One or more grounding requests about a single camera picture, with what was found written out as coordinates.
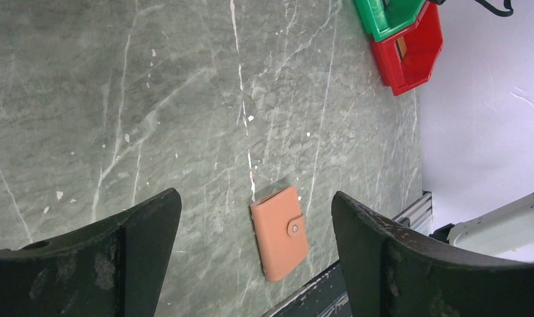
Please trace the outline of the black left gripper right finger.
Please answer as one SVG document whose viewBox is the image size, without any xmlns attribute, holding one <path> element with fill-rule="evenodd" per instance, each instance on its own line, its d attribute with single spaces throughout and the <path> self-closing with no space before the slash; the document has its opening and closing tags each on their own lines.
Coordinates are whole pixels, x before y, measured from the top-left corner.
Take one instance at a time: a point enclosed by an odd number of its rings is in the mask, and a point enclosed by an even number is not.
<svg viewBox="0 0 534 317">
<path fill-rule="evenodd" d="M 353 316 L 534 316 L 534 264 L 440 242 L 344 192 L 331 214 Z"/>
</svg>

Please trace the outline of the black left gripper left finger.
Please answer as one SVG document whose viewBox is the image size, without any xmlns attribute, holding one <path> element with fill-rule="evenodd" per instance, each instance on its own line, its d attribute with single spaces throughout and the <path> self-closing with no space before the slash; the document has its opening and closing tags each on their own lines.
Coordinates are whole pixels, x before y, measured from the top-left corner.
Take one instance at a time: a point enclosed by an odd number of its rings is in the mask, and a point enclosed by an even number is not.
<svg viewBox="0 0 534 317">
<path fill-rule="evenodd" d="M 77 230 L 0 250 L 0 316 L 153 316 L 181 211 L 169 188 Z"/>
</svg>

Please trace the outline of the tan leather card holder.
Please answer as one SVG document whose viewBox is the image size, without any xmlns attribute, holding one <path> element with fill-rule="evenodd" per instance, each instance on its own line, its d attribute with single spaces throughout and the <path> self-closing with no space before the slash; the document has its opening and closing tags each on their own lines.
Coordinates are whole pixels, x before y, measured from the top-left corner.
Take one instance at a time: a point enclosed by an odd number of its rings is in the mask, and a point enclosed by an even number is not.
<svg viewBox="0 0 534 317">
<path fill-rule="evenodd" d="M 250 212 L 265 279 L 280 281 L 309 253 L 297 188 L 289 186 L 251 203 Z"/>
</svg>

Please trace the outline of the gold credit card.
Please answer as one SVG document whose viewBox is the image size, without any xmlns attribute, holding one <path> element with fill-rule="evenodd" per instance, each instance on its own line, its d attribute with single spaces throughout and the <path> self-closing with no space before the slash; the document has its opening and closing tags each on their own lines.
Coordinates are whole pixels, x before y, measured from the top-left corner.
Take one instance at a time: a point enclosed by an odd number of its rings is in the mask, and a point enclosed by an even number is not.
<svg viewBox="0 0 534 317">
<path fill-rule="evenodd" d="M 404 37 L 398 37 L 395 42 L 400 60 L 403 60 L 407 53 L 407 46 Z"/>
</svg>

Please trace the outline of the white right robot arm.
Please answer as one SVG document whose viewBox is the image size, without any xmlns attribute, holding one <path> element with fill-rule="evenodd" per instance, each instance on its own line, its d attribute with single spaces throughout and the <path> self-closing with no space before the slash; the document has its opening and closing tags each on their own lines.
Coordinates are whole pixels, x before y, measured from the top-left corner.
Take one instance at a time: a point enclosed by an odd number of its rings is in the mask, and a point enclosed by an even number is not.
<svg viewBox="0 0 534 317">
<path fill-rule="evenodd" d="M 478 254 L 534 262 L 534 192 L 469 221 L 445 225 L 430 236 Z"/>
</svg>

